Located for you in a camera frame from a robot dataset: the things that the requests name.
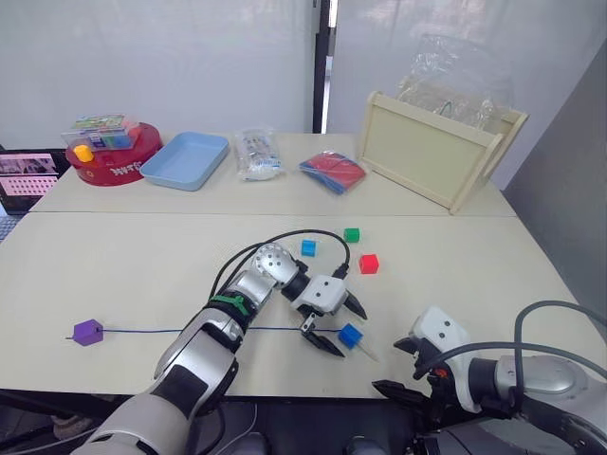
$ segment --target green strap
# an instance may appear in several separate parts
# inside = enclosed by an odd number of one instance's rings
[[[236,308],[238,308],[244,316],[249,315],[248,309],[244,304],[245,299],[243,299],[242,296],[236,296],[236,297],[213,296],[211,298],[211,301],[222,301],[224,303],[229,303],[230,305],[233,305]]]

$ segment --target packaged item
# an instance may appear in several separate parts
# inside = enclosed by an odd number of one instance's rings
[[[61,136],[70,148],[85,145],[95,150],[131,149],[138,138],[139,123],[123,114],[83,117]]]
[[[425,35],[397,99],[491,131],[512,101],[510,71],[473,42]]]
[[[271,131],[243,130],[235,136],[238,175],[243,180],[269,180],[285,171]]]
[[[337,194],[347,192],[366,175],[356,162],[330,150],[304,161],[300,164],[300,170]]]

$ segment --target red round container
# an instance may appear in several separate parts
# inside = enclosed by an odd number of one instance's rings
[[[65,156],[78,177],[91,185],[114,187],[135,182],[143,178],[139,167],[160,150],[162,142],[158,130],[147,123],[140,123],[131,133],[138,135],[132,149],[94,151],[95,158],[87,163],[81,162],[71,148],[65,150]]]

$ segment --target light blue tray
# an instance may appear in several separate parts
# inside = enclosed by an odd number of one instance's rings
[[[141,166],[147,180],[164,187],[196,191],[228,154],[228,140],[200,133],[181,133]]]

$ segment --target green cube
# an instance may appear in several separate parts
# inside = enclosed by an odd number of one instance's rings
[[[343,240],[348,244],[356,244],[360,240],[360,230],[357,227],[347,227],[343,230]]]

